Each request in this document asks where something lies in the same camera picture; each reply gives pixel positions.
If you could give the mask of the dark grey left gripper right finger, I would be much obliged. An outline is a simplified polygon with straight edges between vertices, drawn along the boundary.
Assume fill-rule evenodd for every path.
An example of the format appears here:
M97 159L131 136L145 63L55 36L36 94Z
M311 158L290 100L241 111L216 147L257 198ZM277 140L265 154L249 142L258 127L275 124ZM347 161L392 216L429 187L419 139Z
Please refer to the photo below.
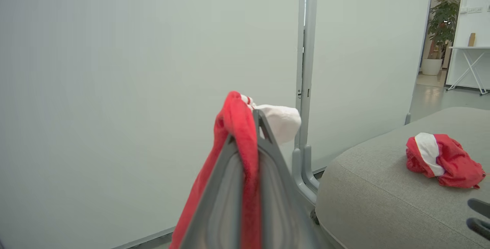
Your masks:
M253 111L260 164L263 249L320 249L265 114Z

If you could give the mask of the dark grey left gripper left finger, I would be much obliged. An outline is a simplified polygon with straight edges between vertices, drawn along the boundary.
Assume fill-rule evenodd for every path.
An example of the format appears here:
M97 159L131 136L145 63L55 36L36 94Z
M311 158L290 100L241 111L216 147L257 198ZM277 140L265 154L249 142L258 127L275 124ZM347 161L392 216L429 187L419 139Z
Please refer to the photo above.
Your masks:
M236 141L228 135L181 249L239 249L243 206L243 164Z

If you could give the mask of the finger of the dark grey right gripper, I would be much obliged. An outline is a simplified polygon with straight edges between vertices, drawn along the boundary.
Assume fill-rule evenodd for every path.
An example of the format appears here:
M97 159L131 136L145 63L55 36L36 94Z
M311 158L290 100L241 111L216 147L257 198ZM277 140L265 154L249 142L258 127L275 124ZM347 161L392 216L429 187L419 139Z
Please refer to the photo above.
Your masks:
M467 219L467 227L480 235L481 237L485 238L486 240L490 240L490 224L477 219L477 218L469 218Z
M490 218L490 204L485 202L485 201L482 201L482 200L478 200L476 198L471 198L468 200L468 206L475 212L485 216L486 218Z

